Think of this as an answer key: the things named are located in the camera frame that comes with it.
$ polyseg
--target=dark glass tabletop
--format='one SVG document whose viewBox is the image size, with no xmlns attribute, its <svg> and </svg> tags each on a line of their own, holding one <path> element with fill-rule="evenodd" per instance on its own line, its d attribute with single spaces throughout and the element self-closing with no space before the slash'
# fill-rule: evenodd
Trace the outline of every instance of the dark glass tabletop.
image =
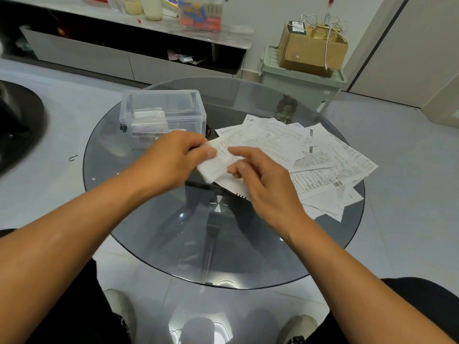
<svg viewBox="0 0 459 344">
<path fill-rule="evenodd" d="M 181 78 L 147 89 L 197 89 L 210 128 L 241 124 L 247 114 L 276 118 L 304 127 L 317 123 L 343 141 L 341 133 L 307 105 L 261 84 L 233 78 Z M 140 154 L 120 130 L 120 104 L 92 132 L 83 162 L 86 190 L 116 175 Z M 134 256 L 175 277 L 203 285 L 259 289 L 289 283 L 308 275 L 296 255 L 254 212 L 249 201 L 193 172 L 187 185 L 140 206 L 114 230 L 113 237 Z M 360 182 L 355 189 L 364 197 Z M 364 210 L 360 201 L 344 210 L 342 222 L 329 216 L 316 221 L 342 247 L 353 238 Z"/>
</svg>

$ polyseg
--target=hand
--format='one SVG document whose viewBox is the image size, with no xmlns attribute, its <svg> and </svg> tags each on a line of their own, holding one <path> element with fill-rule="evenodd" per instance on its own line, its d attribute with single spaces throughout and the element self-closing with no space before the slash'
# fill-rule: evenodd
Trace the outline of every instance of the hand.
<svg viewBox="0 0 459 344">
<path fill-rule="evenodd" d="M 172 131 L 160 137 L 127 170 L 140 182 L 145 194 L 153 197 L 183 185 L 192 170 L 203 161 L 213 158 L 217 151 L 201 134 Z"/>
<path fill-rule="evenodd" d="M 244 179 L 253 208 L 281 238 L 288 239 L 289 231 L 307 219 L 290 174 L 260 149 L 229 147 L 235 156 L 245 157 L 228 167 L 228 173 Z"/>
</svg>

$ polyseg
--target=light green plastic container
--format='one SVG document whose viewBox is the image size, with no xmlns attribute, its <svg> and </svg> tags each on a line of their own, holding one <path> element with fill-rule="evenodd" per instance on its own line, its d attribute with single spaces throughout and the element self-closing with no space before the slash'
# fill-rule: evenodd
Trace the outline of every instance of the light green plastic container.
<svg viewBox="0 0 459 344">
<path fill-rule="evenodd" d="M 267 46 L 262 61 L 263 85 L 288 94 L 318 112 L 323 112 L 340 88 L 347 83 L 341 70 L 335 70 L 331 77 L 322 77 L 279 67 L 275 46 Z"/>
</svg>

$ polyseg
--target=cardboard box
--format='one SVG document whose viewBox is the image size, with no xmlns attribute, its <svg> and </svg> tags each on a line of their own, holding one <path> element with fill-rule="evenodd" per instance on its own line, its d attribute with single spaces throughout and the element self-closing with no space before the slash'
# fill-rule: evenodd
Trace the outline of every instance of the cardboard box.
<svg viewBox="0 0 459 344">
<path fill-rule="evenodd" d="M 313 74 L 325 72 L 324 59 L 327 41 L 314 38 L 315 31 L 316 29 L 313 29 L 306 34 L 290 33 L 288 24 L 285 24 L 277 48 L 279 66 Z M 347 41 L 342 37 L 335 41 L 328 41 L 326 60 L 329 69 L 340 70 L 342 68 L 347 48 Z"/>
</svg>

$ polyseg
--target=forearm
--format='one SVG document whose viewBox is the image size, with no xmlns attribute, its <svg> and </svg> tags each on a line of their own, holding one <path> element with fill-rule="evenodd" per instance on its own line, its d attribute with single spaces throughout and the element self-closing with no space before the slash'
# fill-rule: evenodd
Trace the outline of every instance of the forearm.
<svg viewBox="0 0 459 344">
<path fill-rule="evenodd" d="M 308 217 L 289 237 L 351 343 L 453 343 Z"/>
<path fill-rule="evenodd" d="M 0 239 L 0 343 L 25 341 L 112 229 L 147 199 L 130 184 L 120 173 Z"/>
</svg>

